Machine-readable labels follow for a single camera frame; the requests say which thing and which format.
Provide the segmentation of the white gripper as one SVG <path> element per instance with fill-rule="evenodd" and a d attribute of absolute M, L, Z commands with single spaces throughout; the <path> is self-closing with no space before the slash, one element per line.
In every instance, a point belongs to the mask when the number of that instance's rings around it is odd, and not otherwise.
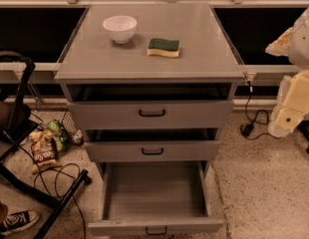
<path fill-rule="evenodd" d="M 309 70 L 294 77 L 284 76 L 280 84 L 277 104 L 273 109 L 268 132 L 285 137 L 309 114 Z"/>

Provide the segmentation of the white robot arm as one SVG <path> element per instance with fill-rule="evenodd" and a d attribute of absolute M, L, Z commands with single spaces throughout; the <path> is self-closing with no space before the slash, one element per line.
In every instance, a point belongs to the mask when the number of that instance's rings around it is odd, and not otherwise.
<path fill-rule="evenodd" d="M 309 7 L 265 52 L 286 56 L 301 69 L 294 77 L 283 78 L 270 117 L 268 132 L 275 137 L 285 137 L 309 114 Z"/>

